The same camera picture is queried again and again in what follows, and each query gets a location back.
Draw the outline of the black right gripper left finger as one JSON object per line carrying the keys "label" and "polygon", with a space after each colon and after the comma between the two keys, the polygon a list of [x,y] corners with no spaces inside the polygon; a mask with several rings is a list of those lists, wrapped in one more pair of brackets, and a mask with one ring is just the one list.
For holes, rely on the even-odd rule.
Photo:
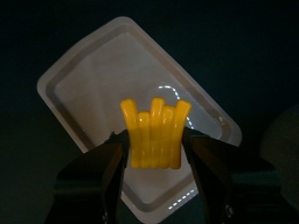
{"label": "black right gripper left finger", "polygon": [[44,224],[117,224],[129,140],[122,130],[81,154],[56,177]]}

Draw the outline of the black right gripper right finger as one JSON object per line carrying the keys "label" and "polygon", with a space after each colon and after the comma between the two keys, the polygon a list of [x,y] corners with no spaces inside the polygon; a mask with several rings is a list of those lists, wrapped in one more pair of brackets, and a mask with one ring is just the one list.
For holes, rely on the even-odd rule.
{"label": "black right gripper right finger", "polygon": [[239,147],[184,129],[181,144],[200,191],[205,224],[271,224],[279,219],[273,166]]}

